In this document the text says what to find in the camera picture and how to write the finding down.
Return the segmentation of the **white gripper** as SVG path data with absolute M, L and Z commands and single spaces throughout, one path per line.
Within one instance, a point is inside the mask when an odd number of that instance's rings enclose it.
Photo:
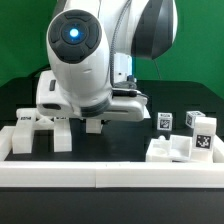
M 36 92 L 39 113 L 52 117 L 139 122 L 144 119 L 146 104 L 147 97 L 140 91 L 114 88 L 105 102 L 90 107 L 72 105 L 60 91 L 51 70 L 41 73 Z

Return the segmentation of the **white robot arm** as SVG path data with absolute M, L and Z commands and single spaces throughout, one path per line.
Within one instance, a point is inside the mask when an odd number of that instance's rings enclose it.
M 51 69 L 36 105 L 45 116 L 141 121 L 147 98 L 115 80 L 117 53 L 155 59 L 173 44 L 175 0 L 57 0 L 46 33 Z

